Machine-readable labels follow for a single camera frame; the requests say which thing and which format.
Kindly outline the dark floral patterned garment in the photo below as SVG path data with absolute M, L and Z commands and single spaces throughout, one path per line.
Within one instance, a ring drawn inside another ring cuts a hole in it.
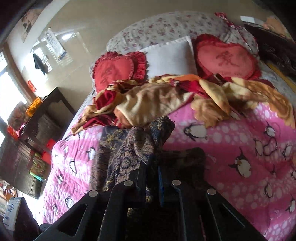
M 156 118 L 145 128 L 105 126 L 93 159 L 89 189 L 111 190 L 128 180 L 141 163 L 148 166 L 159 164 L 170 178 L 184 181 L 195 190 L 204 188 L 206 155 L 201 148 L 163 149 L 174 129 L 174 122 L 167 116 Z

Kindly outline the pink penguin blanket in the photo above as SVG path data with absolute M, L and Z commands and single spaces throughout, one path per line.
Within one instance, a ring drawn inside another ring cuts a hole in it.
M 206 181 L 267 240 L 287 240 L 295 228 L 295 130 L 262 103 L 248 113 L 233 111 L 214 128 L 205 128 L 193 114 L 189 105 L 170 114 L 175 128 L 164 149 L 203 149 Z M 77 135 L 66 133 L 55 144 L 42 222 L 55 222 L 84 196 L 99 144 L 115 151 L 126 133 L 94 126 Z

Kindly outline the red box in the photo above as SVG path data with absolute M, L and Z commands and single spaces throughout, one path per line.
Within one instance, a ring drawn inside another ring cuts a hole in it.
M 47 152 L 43 152 L 42 154 L 42 160 L 47 163 L 48 165 L 51 165 L 52 161 L 51 161 L 51 154 L 47 153 Z
M 49 149 L 49 150 L 52 150 L 53 149 L 53 146 L 56 144 L 56 141 L 53 140 L 53 139 L 49 139 L 47 144 L 46 144 L 46 147 Z

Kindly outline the dark wooden side table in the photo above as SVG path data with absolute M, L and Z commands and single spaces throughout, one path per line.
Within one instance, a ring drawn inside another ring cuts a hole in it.
M 59 141 L 74 118 L 76 111 L 56 87 L 45 97 L 25 124 L 20 140 L 39 153 L 51 153 L 48 141 Z

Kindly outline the red yellow fleece blanket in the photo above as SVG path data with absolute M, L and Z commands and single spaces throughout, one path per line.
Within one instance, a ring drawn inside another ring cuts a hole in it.
M 295 128 L 290 101 L 264 82 L 232 77 L 217 83 L 187 74 L 156 76 L 146 83 L 116 80 L 97 93 L 71 131 L 75 135 L 92 126 L 143 127 L 188 103 L 206 128 L 228 120 L 233 108 L 255 109 L 259 103 L 268 104 L 286 126 Z

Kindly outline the orange basket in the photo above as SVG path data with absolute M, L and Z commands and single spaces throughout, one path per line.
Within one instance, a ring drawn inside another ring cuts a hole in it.
M 37 111 L 39 106 L 42 104 L 43 100 L 41 97 L 37 97 L 27 108 L 25 114 L 29 117 L 32 117 L 34 113 Z

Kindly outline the red heart pillow left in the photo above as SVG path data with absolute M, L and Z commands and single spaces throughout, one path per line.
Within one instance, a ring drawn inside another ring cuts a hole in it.
M 125 55 L 118 52 L 106 52 L 94 63 L 91 77 L 97 92 L 105 89 L 116 80 L 145 80 L 147 59 L 144 53 L 130 52 Z

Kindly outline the red heart pillow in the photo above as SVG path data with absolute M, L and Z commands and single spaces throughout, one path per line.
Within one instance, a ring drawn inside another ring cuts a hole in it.
M 214 74 L 245 80 L 261 77 L 258 61 L 240 44 L 228 44 L 213 35 L 202 34 L 193 41 L 193 49 L 201 78 L 207 79 Z
M 91 77 L 97 92 L 105 89 L 116 80 L 145 80 L 147 59 L 144 53 L 130 52 L 125 55 L 118 52 L 106 52 L 94 63 Z

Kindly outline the white pillow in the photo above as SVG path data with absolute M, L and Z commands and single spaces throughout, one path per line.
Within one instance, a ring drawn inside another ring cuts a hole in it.
M 146 56 L 147 78 L 165 74 L 197 75 L 193 44 L 189 36 L 140 50 Z

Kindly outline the red heart pillow right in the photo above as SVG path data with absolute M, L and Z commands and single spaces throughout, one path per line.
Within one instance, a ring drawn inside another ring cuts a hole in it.
M 245 80 L 261 77 L 258 61 L 240 44 L 228 44 L 213 35 L 202 34 L 193 41 L 193 49 L 201 78 L 207 79 L 214 74 Z

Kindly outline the dark cloth on hook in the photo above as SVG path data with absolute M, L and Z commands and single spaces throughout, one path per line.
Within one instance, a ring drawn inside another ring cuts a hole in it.
M 33 54 L 35 69 L 40 69 L 45 75 L 48 74 L 48 66 L 42 62 L 37 54 Z

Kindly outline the dark carved headboard cabinet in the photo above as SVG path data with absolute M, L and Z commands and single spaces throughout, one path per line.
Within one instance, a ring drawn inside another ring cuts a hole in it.
M 285 76 L 295 82 L 295 43 L 255 24 L 245 23 L 244 27 L 255 37 L 260 58 L 275 64 Z

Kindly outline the floral bolster pillow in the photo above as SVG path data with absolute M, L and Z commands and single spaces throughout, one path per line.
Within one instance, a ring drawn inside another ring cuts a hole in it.
M 106 51 L 135 52 L 151 45 L 166 43 L 185 36 L 214 35 L 226 43 L 237 43 L 254 56 L 258 55 L 255 38 L 244 27 L 228 20 L 225 13 L 174 11 L 140 20 L 113 36 Z

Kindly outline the red wall sticker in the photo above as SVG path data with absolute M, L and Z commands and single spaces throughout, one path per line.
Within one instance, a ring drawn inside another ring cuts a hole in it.
M 27 84 L 33 93 L 35 93 L 37 91 L 36 87 L 32 84 L 32 82 L 30 80 L 28 80 Z

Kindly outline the wall calendar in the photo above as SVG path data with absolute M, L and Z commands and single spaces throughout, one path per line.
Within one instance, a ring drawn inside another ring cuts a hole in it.
M 66 55 L 66 50 L 63 48 L 51 28 L 48 28 L 45 33 L 45 39 L 49 46 L 52 48 L 53 53 L 57 57 L 58 60 L 63 59 L 63 57 Z

